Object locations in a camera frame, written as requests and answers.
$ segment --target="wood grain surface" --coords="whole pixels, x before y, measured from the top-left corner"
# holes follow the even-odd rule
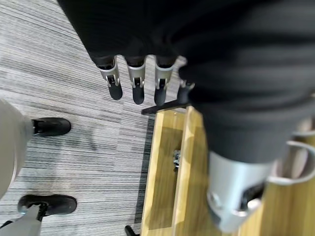
[[[208,212],[208,148],[201,114],[187,108],[176,201],[173,236],[222,236]]]
[[[177,173],[173,152],[181,148],[185,114],[156,115],[141,236],[171,235]]]

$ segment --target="gray striped carpet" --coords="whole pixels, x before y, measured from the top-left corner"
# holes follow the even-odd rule
[[[34,138],[19,177],[0,200],[0,224],[18,217],[25,194],[68,194],[78,209],[43,220],[42,236],[123,236],[139,230],[154,118],[154,60],[145,101],[135,105],[122,57],[124,96],[111,99],[77,34],[54,0],[0,0],[0,96],[31,118],[64,117],[72,131]],[[176,97],[178,60],[167,100]]]

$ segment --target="wooden board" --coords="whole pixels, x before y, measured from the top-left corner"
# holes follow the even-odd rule
[[[315,137],[304,140],[315,146]],[[239,236],[315,235],[315,179],[292,186],[270,184],[264,205],[240,229]]]
[[[173,152],[181,148],[185,114],[174,111],[156,115],[141,236],[171,236],[177,173]]]
[[[187,108],[176,200],[173,236],[221,236],[208,212],[208,148],[202,116]]]

